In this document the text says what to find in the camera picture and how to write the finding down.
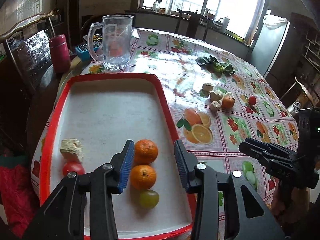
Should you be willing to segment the right hand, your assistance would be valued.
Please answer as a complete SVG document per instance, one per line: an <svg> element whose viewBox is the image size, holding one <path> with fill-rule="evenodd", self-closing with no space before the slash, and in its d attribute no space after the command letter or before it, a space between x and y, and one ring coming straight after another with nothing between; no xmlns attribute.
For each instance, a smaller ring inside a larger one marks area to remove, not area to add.
<svg viewBox="0 0 320 240"><path fill-rule="evenodd" d="M310 189L294 188L291 199L284 203L279 197L279 189L276 186L273 200L271 202L271 213L276 221L281 225L292 224L304 218L309 211Z"/></svg>

